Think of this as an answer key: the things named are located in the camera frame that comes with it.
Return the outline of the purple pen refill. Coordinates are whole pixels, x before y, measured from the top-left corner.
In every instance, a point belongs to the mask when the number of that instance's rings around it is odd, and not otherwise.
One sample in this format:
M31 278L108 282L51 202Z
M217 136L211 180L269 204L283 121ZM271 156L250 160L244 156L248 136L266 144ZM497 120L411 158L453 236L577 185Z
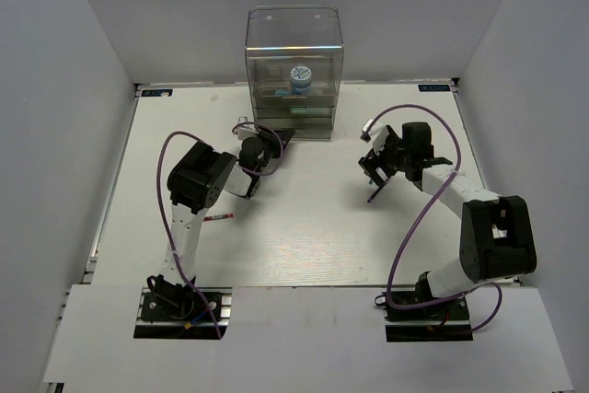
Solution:
M369 184L376 185L376 188L373 191L373 193L368 197L368 199L367 199L368 203L371 203L378 196L378 194L386 187L389 180L390 180L390 177L386 177L385 179L379 179L379 180L375 180L375 179L369 180Z

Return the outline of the blue round tape jar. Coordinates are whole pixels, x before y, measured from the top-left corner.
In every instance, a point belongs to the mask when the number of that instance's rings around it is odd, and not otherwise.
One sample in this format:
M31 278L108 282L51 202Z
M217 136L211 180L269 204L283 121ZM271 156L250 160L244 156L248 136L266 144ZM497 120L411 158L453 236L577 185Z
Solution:
M289 80L293 95L307 95L312 85L312 70L306 65L295 65L290 71Z

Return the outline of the red pen refill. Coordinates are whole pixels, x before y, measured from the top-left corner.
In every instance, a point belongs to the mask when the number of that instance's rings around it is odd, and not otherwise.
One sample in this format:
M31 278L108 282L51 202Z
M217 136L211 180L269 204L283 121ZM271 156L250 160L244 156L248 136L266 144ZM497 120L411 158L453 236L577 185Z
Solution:
M225 220L225 219L232 219L234 218L234 214L215 214L215 215L207 215L203 218L204 222L210 221L218 221L218 220Z

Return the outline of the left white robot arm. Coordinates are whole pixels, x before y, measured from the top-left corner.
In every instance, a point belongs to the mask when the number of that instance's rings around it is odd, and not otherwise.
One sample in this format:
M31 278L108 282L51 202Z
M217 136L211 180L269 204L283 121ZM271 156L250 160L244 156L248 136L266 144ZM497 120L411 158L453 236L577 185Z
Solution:
M260 180L276 171L268 171L266 167L273 160L283 158L286 146L295 136L294 129L274 130L253 121L237 124L232 132L241 141L237 156L219 153L185 131L168 135L159 153L156 197L168 246L159 274L149 277L147 285L173 318L185 318L194 308L195 256L209 209L224 191L238 198L251 199ZM171 202L171 217L167 218L161 176L167 147L176 136L186 136L194 145L167 177Z

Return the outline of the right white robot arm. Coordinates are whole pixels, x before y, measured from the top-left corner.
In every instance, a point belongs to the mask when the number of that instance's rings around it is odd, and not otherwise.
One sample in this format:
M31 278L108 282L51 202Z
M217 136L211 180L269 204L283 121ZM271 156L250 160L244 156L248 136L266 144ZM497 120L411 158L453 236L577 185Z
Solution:
M488 191L462 175L451 160L436 156L428 123L405 123L397 134L390 126L369 120L361 138L372 147L358 164L378 189L401 173L430 195L426 210L440 202L460 220L456 258L424 272L408 304L389 297L391 307L417 309L427 318L437 318L449 301L486 283L535 271L537 254L525 200Z

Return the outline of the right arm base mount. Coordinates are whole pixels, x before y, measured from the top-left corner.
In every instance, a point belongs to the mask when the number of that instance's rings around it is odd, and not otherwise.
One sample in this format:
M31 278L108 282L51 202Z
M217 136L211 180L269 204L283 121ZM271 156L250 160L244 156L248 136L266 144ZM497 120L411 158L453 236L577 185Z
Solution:
M467 302L453 300L425 309L401 310L390 306L386 294L375 298L375 306L385 312L387 342L472 341Z

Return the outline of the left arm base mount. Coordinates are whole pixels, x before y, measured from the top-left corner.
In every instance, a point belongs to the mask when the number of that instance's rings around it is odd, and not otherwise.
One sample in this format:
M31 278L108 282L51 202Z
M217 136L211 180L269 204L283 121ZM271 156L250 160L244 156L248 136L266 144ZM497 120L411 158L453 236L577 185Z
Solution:
M171 309L146 287L142 291L134 326L135 339L152 340L218 340L228 328L231 306L231 288L203 290L217 321L221 335L217 334L211 314L199 296L194 294L181 310Z

